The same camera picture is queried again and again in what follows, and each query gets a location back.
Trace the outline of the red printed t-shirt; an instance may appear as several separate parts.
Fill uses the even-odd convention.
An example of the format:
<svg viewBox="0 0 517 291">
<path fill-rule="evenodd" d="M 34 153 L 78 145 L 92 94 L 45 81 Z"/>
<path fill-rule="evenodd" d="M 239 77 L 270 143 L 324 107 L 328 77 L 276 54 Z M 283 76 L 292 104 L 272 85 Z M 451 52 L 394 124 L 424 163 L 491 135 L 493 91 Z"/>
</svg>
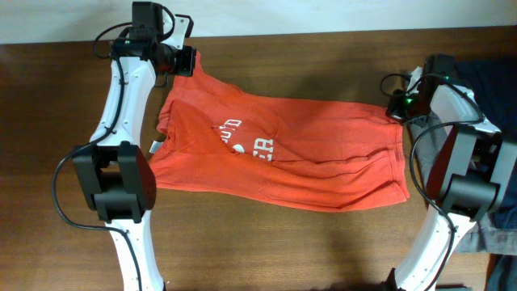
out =
<svg viewBox="0 0 517 291">
<path fill-rule="evenodd" d="M 382 107 L 252 95 L 195 62 L 159 113 L 157 185 L 341 213 L 405 202 L 402 128 Z"/>
</svg>

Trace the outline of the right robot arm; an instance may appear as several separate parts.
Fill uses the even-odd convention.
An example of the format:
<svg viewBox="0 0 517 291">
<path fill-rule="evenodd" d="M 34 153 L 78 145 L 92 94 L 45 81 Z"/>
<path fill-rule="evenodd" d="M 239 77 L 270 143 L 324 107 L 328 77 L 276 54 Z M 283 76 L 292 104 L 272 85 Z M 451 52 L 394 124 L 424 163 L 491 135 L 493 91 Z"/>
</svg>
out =
<svg viewBox="0 0 517 291">
<path fill-rule="evenodd" d="M 385 290 L 435 290 L 461 239 L 516 202 L 516 60 L 429 56 L 401 75 L 387 116 L 413 133 L 410 175 L 426 220 Z"/>
</svg>

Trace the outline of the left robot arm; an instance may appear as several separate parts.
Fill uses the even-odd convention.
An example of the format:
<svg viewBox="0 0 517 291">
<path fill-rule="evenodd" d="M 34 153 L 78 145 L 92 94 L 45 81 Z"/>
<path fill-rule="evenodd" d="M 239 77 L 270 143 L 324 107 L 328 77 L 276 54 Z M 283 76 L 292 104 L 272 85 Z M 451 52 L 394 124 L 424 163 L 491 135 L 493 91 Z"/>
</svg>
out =
<svg viewBox="0 0 517 291">
<path fill-rule="evenodd" d="M 145 106 L 158 76 L 192 76 L 194 22 L 156 2 L 134 2 L 110 43 L 111 85 L 97 129 L 71 154 L 88 208 L 110 233 L 126 290 L 163 290 L 150 229 L 157 185 L 141 151 Z"/>
</svg>

